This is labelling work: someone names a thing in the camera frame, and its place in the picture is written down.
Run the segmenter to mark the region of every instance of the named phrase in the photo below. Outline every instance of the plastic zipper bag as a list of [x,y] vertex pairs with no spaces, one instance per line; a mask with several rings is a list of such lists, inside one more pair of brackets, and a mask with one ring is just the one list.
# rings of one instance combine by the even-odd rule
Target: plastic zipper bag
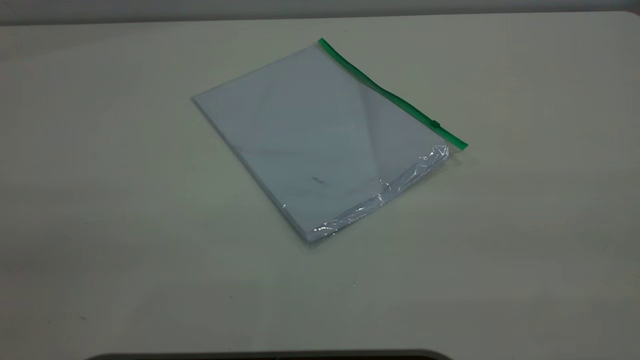
[[467,146],[324,39],[193,99],[309,242],[396,198],[450,145]]

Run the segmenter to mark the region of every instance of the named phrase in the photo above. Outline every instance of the green zipper strip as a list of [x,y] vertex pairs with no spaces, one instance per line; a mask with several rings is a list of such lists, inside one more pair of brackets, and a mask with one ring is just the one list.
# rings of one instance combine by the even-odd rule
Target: green zipper strip
[[399,108],[407,112],[407,114],[413,116],[416,120],[433,130],[434,133],[440,135],[444,140],[447,140],[460,150],[464,150],[467,146],[469,146],[469,144],[460,140],[458,137],[442,128],[439,122],[431,120],[431,118],[423,114],[420,110],[416,109],[413,105],[409,104],[399,96],[386,91],[378,84],[374,83],[373,80],[369,79],[369,77],[366,76],[362,71],[358,70],[358,68],[356,68],[345,58],[343,58],[342,55],[340,55],[334,48],[332,48],[325,39],[322,38],[318,40],[318,43],[335,61],[342,65],[342,67],[344,67],[345,70],[347,70],[351,75],[360,80],[360,82],[375,90],[380,95],[389,99],[392,103],[396,104]]

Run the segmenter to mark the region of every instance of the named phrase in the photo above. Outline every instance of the table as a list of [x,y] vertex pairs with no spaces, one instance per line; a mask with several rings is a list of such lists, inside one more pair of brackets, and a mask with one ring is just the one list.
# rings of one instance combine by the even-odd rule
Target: table
[[[470,147],[309,249],[190,97],[321,37]],[[0,357],[640,357],[638,38],[623,12],[0,28]]]

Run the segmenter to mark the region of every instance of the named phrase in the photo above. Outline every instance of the crinkled plastic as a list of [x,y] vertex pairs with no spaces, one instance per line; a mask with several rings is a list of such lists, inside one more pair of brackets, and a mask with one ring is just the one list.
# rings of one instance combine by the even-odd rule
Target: crinkled plastic
[[194,96],[309,242],[374,213],[435,169],[450,153],[443,136],[466,147],[334,52],[321,40]]

